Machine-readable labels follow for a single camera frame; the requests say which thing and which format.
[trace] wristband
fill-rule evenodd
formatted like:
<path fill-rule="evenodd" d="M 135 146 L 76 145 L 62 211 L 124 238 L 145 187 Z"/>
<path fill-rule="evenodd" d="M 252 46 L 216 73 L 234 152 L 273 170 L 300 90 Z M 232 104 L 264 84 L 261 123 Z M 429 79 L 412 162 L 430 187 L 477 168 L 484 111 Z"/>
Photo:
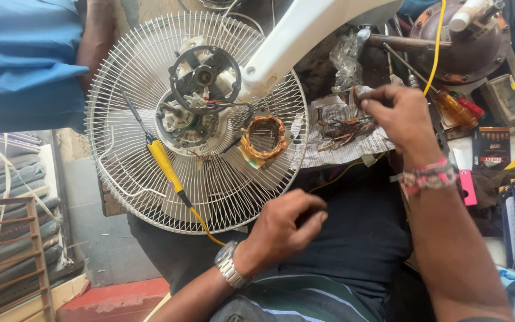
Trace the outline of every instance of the wristband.
<path fill-rule="evenodd" d="M 423 189 L 442 189 L 454 185 L 458 175 L 454 168 L 443 157 L 439 162 L 427 165 L 424 168 L 405 170 L 403 173 L 391 177 L 391 182 L 399 181 L 409 196 L 418 194 Z"/>

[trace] silver wristwatch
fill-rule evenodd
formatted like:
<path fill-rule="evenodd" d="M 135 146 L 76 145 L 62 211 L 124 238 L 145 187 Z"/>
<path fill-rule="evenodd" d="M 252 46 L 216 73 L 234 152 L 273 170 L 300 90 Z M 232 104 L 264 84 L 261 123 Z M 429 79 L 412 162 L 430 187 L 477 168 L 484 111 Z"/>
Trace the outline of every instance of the silver wristwatch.
<path fill-rule="evenodd" d="M 253 281 L 254 278 L 247 279 L 240 275 L 236 268 L 233 266 L 233 251 L 238 246 L 238 242 L 231 241 L 225 244 L 222 249 L 216 255 L 214 259 L 214 263 L 224 275 L 226 282 L 232 285 L 233 288 L 244 288 L 249 285 Z"/>

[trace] red floor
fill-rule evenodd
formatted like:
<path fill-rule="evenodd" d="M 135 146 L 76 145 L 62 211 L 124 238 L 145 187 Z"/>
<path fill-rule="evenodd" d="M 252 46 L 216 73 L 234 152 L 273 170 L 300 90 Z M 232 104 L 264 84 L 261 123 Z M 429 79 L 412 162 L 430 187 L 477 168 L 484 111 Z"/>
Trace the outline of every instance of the red floor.
<path fill-rule="evenodd" d="M 57 310 L 57 321 L 142 322 L 168 294 L 163 278 L 93 288 Z"/>

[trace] fan guard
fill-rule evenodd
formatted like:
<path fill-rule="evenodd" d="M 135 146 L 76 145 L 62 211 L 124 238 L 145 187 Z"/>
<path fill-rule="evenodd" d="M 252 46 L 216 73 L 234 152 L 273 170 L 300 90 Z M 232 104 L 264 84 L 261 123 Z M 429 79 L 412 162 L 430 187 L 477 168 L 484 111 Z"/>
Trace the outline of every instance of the fan guard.
<path fill-rule="evenodd" d="M 204 230 L 168 185 L 118 87 L 130 97 L 148 131 L 156 134 L 156 108 L 170 91 L 168 68 L 176 62 L 182 41 L 196 36 L 226 50 L 240 67 L 264 40 L 251 27 L 214 13 L 151 20 L 119 40 L 111 51 L 94 79 L 85 119 L 97 172 L 111 194 L 148 223 L 184 234 L 204 234 Z M 184 191 L 213 233 L 255 219 L 265 202 L 288 189 L 303 161 L 308 116 L 295 72 L 290 70 L 270 95 L 251 103 L 254 111 L 279 118 L 295 138 L 267 169 L 251 167 L 236 147 L 219 154 L 239 133 L 247 108 L 229 117 L 224 139 L 214 150 L 190 157 L 167 149 Z M 274 143 L 268 133 L 252 137 L 256 146 Z"/>

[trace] dark trousers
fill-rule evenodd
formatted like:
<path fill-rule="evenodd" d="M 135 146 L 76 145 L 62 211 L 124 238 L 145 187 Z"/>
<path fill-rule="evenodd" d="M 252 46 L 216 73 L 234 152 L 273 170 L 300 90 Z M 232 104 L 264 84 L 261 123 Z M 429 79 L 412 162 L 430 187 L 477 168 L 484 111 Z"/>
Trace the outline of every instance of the dark trousers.
<path fill-rule="evenodd" d="M 343 283 L 370 302 L 386 298 L 391 274 L 411 253 L 406 213 L 386 158 L 367 168 L 356 165 L 341 179 L 317 190 L 328 203 L 329 217 L 305 250 L 262 272 L 317 274 Z M 129 214 L 128 223 L 142 249 L 170 283 L 174 295 L 211 268 L 221 246 L 207 236 L 172 233 Z M 247 234 L 227 231 L 218 240 L 243 240 Z"/>

